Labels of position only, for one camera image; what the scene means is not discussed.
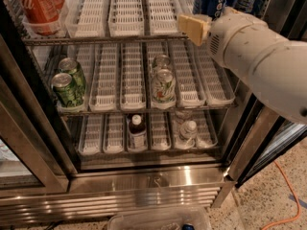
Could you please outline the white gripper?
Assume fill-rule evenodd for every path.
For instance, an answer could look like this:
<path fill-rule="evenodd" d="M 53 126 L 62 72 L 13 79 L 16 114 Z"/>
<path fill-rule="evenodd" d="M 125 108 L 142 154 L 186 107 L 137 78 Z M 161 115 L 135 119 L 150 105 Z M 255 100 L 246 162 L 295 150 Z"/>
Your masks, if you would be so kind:
<path fill-rule="evenodd" d="M 268 25 L 232 7 L 224 7 L 223 15 L 212 24 L 208 15 L 181 13 L 177 18 L 177 28 L 196 46 L 202 45 L 209 32 L 208 55 L 241 81 L 250 81 L 252 72 L 268 55 L 269 46 L 265 39 Z"/>

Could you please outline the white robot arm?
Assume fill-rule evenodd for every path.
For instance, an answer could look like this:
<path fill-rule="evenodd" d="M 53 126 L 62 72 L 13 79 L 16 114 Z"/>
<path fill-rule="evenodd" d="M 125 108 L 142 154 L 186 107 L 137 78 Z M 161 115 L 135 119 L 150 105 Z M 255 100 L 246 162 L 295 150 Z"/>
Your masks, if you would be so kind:
<path fill-rule="evenodd" d="M 182 13 L 177 28 L 239 78 L 265 106 L 307 124 L 307 43 L 290 40 L 263 20 L 231 7 L 216 20 Z"/>

